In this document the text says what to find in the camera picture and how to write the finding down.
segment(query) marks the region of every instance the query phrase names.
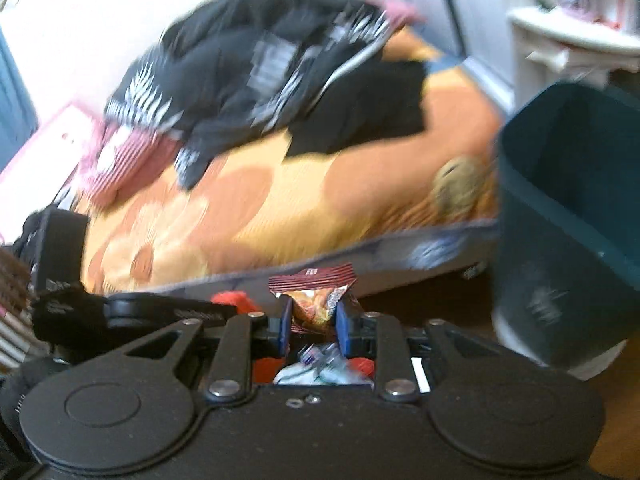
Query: trash bin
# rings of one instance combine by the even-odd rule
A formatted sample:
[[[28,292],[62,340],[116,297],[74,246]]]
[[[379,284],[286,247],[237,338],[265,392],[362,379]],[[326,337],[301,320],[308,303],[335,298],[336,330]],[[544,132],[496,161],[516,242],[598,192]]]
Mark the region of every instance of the trash bin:
[[[640,102],[553,85],[503,128],[498,166],[498,338],[565,370],[611,361],[640,327]]]

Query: silver bolt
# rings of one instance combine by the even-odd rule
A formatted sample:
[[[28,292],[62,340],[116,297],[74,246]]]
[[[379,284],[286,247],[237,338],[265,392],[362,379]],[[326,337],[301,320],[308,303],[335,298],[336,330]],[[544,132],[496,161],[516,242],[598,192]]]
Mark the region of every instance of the silver bolt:
[[[409,379],[393,379],[385,384],[385,390],[394,397],[404,397],[415,393],[416,386]]]
[[[216,397],[231,397],[240,391],[240,384],[231,379],[213,381],[209,386],[209,393]]]
[[[290,408],[293,408],[294,410],[298,410],[305,405],[305,403],[301,399],[287,399],[287,402],[285,402],[285,404]]]
[[[305,397],[305,402],[307,404],[320,404],[322,398],[316,394],[308,394],[308,396]]]

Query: mattress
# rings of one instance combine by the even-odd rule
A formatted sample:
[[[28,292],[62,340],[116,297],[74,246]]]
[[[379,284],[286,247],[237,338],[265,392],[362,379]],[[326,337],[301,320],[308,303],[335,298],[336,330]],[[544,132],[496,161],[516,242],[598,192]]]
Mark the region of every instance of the mattress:
[[[495,238],[500,115],[411,30],[383,55],[428,63],[423,132],[284,159],[281,130],[219,156],[190,192],[167,168],[108,210],[82,201],[88,290],[207,297],[252,283],[266,290],[270,274],[343,260],[360,274],[433,269]]]

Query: brown floor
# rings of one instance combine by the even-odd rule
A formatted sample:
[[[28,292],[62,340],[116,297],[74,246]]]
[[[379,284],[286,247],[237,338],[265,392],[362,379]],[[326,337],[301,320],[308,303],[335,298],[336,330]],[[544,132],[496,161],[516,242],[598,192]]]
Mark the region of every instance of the brown floor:
[[[458,272],[382,292],[360,302],[365,310],[393,314],[403,324],[434,317],[491,335],[492,307],[487,273],[463,280]],[[591,457],[597,471],[625,480],[640,479],[640,336],[599,377],[590,381],[604,399],[607,421]]]

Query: pink striped fabric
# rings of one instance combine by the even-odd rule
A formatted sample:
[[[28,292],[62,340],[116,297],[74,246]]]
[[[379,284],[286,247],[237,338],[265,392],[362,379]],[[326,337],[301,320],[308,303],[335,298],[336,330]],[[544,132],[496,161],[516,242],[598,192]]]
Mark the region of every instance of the pink striped fabric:
[[[126,200],[158,178],[180,146],[165,134],[96,121],[78,166],[78,187],[98,208]]]

